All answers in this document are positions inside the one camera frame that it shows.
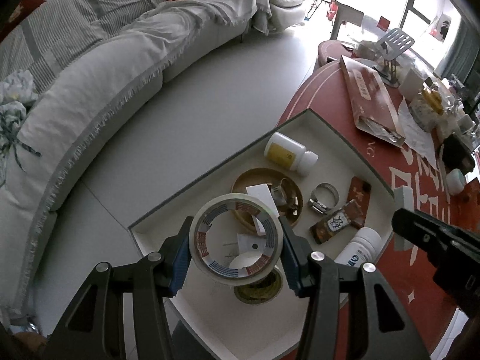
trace tile grout line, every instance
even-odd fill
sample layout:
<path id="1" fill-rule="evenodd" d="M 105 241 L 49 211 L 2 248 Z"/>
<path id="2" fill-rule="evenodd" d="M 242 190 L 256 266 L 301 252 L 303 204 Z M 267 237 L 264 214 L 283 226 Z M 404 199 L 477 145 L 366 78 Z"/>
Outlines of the tile grout line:
<path id="1" fill-rule="evenodd" d="M 126 228 L 124 225 L 122 225 L 119 220 L 117 220 L 117 218 L 115 218 L 113 216 L 113 214 L 107 209 L 107 207 L 105 207 L 102 202 L 100 201 L 100 199 L 95 195 L 95 193 L 92 192 L 92 190 L 88 187 L 88 185 L 85 183 L 85 181 L 83 181 L 83 179 L 80 179 L 80 182 L 83 184 L 83 186 L 85 186 L 85 188 L 87 188 L 87 190 L 92 194 L 92 196 L 95 198 L 95 200 L 104 208 L 104 210 L 106 212 L 109 213 L 109 215 L 115 220 L 115 222 L 117 222 L 125 231 L 128 231 L 128 228 Z"/>

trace roll of tape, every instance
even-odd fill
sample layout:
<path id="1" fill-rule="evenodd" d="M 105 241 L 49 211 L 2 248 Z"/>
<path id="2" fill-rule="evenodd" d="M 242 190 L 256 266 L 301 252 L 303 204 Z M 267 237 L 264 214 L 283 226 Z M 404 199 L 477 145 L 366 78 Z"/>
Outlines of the roll of tape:
<path id="1" fill-rule="evenodd" d="M 215 261 L 207 249 L 206 235 L 212 221 L 230 211 L 246 211 L 255 216 L 265 229 L 266 245 L 252 265 L 235 269 Z M 283 230 L 278 218 L 259 199 L 243 193 L 229 193 L 210 200 L 196 214 L 190 226 L 189 248 L 196 266 L 207 276 L 229 286 L 243 286 L 266 277 L 275 267 L 283 245 Z"/>

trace star symbol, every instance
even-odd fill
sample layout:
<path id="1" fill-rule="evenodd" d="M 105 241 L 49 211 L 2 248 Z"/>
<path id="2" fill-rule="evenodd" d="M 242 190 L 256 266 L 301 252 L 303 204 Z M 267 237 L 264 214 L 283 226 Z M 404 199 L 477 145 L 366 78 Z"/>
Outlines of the star symbol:
<path id="1" fill-rule="evenodd" d="M 412 292 L 410 292 L 410 295 L 408 296 L 408 298 L 409 298 L 409 304 L 412 302 L 412 300 L 415 299 L 415 296 L 413 294 L 413 290 L 412 290 Z"/>

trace yellow label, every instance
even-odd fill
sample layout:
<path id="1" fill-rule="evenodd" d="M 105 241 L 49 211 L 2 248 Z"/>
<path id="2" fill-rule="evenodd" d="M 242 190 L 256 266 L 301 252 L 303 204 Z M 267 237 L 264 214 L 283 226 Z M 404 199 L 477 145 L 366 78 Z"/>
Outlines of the yellow label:
<path id="1" fill-rule="evenodd" d="M 296 157 L 297 156 L 294 153 L 281 147 L 277 143 L 272 143 L 267 152 L 267 158 L 270 161 L 273 161 L 286 169 L 290 169 Z"/>

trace white plastic bottle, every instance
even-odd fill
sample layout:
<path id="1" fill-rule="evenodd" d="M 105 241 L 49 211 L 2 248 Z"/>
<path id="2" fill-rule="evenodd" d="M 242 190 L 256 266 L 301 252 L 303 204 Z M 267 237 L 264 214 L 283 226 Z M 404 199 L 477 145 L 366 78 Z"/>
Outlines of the white plastic bottle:
<path id="1" fill-rule="evenodd" d="M 363 263 L 372 263 L 380 253 L 381 247 L 382 239 L 378 233 L 369 227 L 362 227 L 340 252 L 335 262 L 356 267 Z"/>
<path id="2" fill-rule="evenodd" d="M 268 140 L 263 154 L 270 161 L 285 169 L 297 171 L 302 176 L 309 174 L 318 160 L 314 152 L 306 150 L 305 146 L 279 132 Z"/>

